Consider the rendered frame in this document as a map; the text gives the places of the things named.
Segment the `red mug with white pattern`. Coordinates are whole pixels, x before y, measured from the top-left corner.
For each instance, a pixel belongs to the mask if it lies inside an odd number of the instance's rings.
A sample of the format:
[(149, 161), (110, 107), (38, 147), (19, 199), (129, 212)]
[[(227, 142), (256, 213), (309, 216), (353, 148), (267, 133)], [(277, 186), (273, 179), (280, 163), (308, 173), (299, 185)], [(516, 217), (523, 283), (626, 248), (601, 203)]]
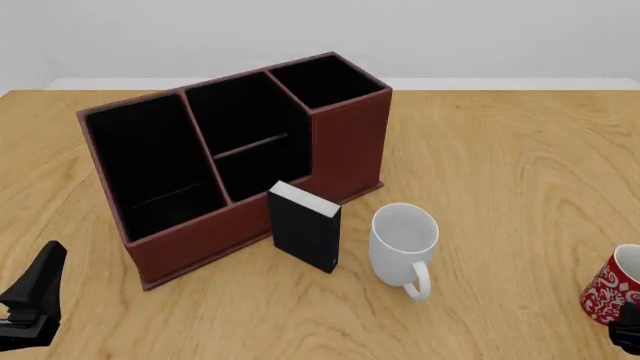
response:
[(582, 291), (580, 305), (597, 323), (618, 321), (623, 305), (640, 306), (640, 245), (619, 245)]

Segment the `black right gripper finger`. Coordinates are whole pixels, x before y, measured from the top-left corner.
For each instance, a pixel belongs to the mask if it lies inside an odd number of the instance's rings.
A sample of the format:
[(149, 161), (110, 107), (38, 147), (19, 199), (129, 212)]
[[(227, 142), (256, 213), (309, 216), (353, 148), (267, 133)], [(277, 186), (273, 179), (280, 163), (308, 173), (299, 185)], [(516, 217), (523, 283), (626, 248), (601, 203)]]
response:
[(640, 326), (640, 305), (626, 302), (620, 308), (619, 323), (624, 326)]

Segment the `red-brown desk caddy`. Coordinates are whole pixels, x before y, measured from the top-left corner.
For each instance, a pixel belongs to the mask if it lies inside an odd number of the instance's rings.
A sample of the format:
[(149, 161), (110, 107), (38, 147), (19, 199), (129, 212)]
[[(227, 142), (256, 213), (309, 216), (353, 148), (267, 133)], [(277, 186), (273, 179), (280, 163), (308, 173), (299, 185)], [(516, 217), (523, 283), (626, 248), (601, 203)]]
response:
[(124, 248), (151, 290), (268, 237), (267, 192), (382, 186), (392, 89), (338, 53), (80, 110)]

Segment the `black book with white pages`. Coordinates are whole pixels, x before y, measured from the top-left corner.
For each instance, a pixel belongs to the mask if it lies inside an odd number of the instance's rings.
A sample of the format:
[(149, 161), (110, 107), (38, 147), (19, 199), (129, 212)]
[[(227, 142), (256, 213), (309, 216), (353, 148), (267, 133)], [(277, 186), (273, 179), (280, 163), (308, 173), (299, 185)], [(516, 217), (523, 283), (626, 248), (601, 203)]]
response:
[(339, 258), (341, 206), (276, 182), (267, 192), (274, 245), (330, 274)]

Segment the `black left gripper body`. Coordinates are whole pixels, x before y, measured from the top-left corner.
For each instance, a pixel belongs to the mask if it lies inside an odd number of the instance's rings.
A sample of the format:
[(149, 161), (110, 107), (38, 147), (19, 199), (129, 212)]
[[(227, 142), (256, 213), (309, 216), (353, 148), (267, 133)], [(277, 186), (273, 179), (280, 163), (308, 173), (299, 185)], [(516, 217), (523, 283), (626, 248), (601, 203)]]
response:
[(60, 326), (60, 305), (4, 302), (9, 316), (0, 318), (0, 348), (48, 347)]

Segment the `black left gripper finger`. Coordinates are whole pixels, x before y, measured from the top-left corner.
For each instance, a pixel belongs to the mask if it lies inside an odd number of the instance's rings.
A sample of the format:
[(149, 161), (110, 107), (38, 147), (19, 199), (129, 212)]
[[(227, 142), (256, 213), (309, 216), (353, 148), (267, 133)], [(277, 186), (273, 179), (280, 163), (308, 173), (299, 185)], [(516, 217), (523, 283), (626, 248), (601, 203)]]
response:
[(4, 293), (0, 303), (10, 314), (36, 314), (61, 319), (60, 285), (67, 250), (55, 240), (39, 251), (31, 265)]

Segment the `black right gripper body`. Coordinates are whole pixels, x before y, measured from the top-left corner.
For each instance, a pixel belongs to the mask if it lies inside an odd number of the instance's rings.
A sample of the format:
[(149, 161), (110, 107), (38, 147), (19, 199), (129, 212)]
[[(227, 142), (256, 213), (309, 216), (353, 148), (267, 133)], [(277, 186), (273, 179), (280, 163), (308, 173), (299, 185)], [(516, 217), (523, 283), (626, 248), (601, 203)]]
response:
[(626, 353), (640, 353), (640, 325), (608, 323), (609, 339)]

